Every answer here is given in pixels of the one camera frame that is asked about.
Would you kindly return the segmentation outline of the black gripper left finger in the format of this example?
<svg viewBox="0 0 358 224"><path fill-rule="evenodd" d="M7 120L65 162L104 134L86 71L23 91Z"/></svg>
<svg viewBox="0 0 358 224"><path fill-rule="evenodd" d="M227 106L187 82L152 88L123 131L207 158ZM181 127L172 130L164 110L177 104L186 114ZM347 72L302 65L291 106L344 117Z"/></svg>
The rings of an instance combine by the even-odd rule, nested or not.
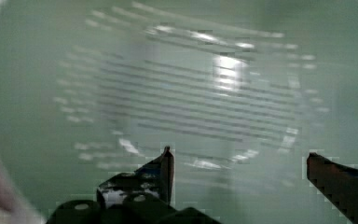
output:
<svg viewBox="0 0 358 224"><path fill-rule="evenodd" d="M149 193L170 204L174 178L174 156L166 146L152 161L130 173L120 173L107 179L96 189L101 207L122 204L128 195Z"/></svg>

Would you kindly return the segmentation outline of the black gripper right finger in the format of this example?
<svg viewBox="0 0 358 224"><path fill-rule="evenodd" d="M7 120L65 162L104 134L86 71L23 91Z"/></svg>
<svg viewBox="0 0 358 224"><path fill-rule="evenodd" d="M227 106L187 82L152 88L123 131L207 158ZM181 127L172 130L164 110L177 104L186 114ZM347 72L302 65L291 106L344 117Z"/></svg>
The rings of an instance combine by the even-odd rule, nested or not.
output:
<svg viewBox="0 0 358 224"><path fill-rule="evenodd" d="M358 224L358 169L312 152L307 158L307 179L352 224Z"/></svg>

